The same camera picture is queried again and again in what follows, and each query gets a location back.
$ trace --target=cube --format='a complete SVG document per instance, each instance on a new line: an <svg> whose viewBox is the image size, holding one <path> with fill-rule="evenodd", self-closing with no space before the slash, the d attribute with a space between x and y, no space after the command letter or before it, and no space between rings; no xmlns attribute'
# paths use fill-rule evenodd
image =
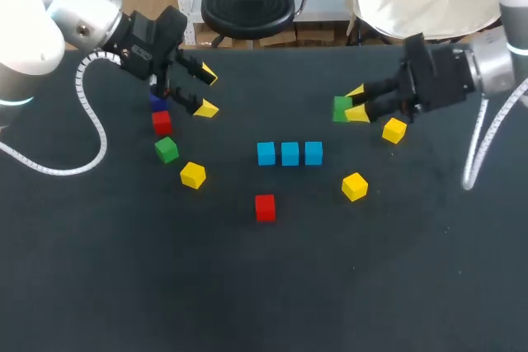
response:
<svg viewBox="0 0 528 352"><path fill-rule="evenodd" d="M275 196L273 194L257 195L255 197L255 210L259 223L275 222Z"/></svg>
<svg viewBox="0 0 528 352"><path fill-rule="evenodd" d="M334 123L347 123L347 117L345 116L345 110L352 107L352 98L348 96L335 96L333 98L333 122Z"/></svg>
<svg viewBox="0 0 528 352"><path fill-rule="evenodd" d="M205 168L202 165L188 162L180 172L181 183L198 190L205 181Z"/></svg>
<svg viewBox="0 0 528 352"><path fill-rule="evenodd" d="M163 138L154 146L156 147L158 156L165 164L168 164L169 162L172 162L180 157L177 145L169 137Z"/></svg>
<svg viewBox="0 0 528 352"><path fill-rule="evenodd" d="M299 144L284 142L280 145L283 167L297 167L299 165Z"/></svg>
<svg viewBox="0 0 528 352"><path fill-rule="evenodd" d="M162 98L158 98L152 92L149 93L149 100L150 100L150 107L152 108L153 113L168 109L167 101L165 101Z"/></svg>
<svg viewBox="0 0 528 352"><path fill-rule="evenodd" d="M163 136L172 134L171 116L168 114L168 111L164 110L153 113L152 123L157 135Z"/></svg>
<svg viewBox="0 0 528 352"><path fill-rule="evenodd" d="M383 139L386 139L389 142L398 144L399 141L402 140L403 136L405 135L406 130L407 124L400 120L392 118L383 128L382 137Z"/></svg>
<svg viewBox="0 0 528 352"><path fill-rule="evenodd" d="M323 142L304 143L304 165L323 165Z"/></svg>
<svg viewBox="0 0 528 352"><path fill-rule="evenodd" d="M273 142L257 143L258 165L261 167L275 165L275 144Z"/></svg>
<svg viewBox="0 0 528 352"><path fill-rule="evenodd" d="M357 201L366 196L369 184L359 173L355 173L343 179L341 190L350 201Z"/></svg>

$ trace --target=yellow cube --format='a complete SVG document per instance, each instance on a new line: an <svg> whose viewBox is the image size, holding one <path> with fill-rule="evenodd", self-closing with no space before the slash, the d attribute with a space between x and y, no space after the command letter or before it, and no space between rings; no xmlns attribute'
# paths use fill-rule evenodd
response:
<svg viewBox="0 0 528 352"><path fill-rule="evenodd" d="M188 162L180 172L181 183L198 190L205 180L205 168L202 165Z"/></svg>
<svg viewBox="0 0 528 352"><path fill-rule="evenodd" d="M407 124L394 118L390 119L389 122L383 128L383 139L388 140L394 144L398 144L405 135L407 130Z"/></svg>
<svg viewBox="0 0 528 352"><path fill-rule="evenodd" d="M343 179L343 185L341 190L348 199L352 202L363 198L366 195L367 190L369 189L369 184L366 182L359 173L350 175Z"/></svg>

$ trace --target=stool leg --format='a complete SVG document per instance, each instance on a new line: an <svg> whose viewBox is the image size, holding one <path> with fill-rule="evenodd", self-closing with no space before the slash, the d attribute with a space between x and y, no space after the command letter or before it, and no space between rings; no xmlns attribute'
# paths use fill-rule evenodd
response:
<svg viewBox="0 0 528 352"><path fill-rule="evenodd" d="M218 46L222 43L222 41L225 39L225 36L218 36L216 39L213 40L211 43L211 49L218 49Z"/></svg>

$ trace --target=black stool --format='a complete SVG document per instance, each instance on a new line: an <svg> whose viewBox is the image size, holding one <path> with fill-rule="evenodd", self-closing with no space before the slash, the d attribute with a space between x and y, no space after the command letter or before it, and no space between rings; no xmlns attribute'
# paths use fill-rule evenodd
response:
<svg viewBox="0 0 528 352"><path fill-rule="evenodd" d="M201 15L219 34L212 44L216 48L224 37L259 40L281 33L303 12L306 1L295 11L294 0L202 0Z"/></svg>

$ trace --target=white cable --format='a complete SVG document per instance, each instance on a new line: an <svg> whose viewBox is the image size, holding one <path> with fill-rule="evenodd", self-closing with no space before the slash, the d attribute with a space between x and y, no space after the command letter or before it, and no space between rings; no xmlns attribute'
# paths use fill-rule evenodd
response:
<svg viewBox="0 0 528 352"><path fill-rule="evenodd" d="M99 121L96 114L93 112L92 107L88 103L88 100L86 99L86 95L84 94L84 86L82 84L83 84L83 79L84 79L84 73L86 71L87 66L93 61L96 61L98 59L108 59L109 61L113 63L121 65L121 59L119 58L119 56L110 54L104 51L97 51L96 53L92 53L88 55L85 59L83 59L77 70L77 75L75 79L77 96L79 100L81 101L81 105L86 111L88 117L90 117L90 120L92 120L94 127L96 127L97 133L99 134L99 139L101 140L101 146L99 148L99 153L96 155L96 157L91 162L89 162L84 167L79 167L75 169L69 169L69 170L51 169L51 168L43 167L37 164L36 162L33 162L29 158L23 156L16 150L7 146L5 143L0 142L0 150L9 154L11 157L15 158L17 161L20 161L22 164L28 166L29 168L32 168L35 171L38 171L40 173L45 173L46 175L53 175L53 176L78 175L79 173L90 171L91 169L96 167L102 161L103 157L105 156L108 143L106 141L105 130L102 128L101 121Z"/></svg>
<svg viewBox="0 0 528 352"><path fill-rule="evenodd" d="M497 115L495 115L495 118L490 124L488 131L484 135L484 139L482 140L477 151L477 143L479 141L480 131L482 129L484 116L486 115L486 110L488 108L488 100L482 98L480 110L478 111L479 113L477 117L477 123L475 124L475 129L471 138L471 144L469 145L468 158L465 162L464 174L462 176L462 187L464 190L473 189L475 182L477 181L477 177L479 177L479 171L484 162L484 158L488 153L493 138L495 138L495 134L497 133L504 119L506 119L506 116L512 107L517 103L517 101L521 99L526 91L528 91L528 78L522 82L522 84L510 95L507 101L504 102L504 105L502 105L502 108L498 111Z"/></svg>

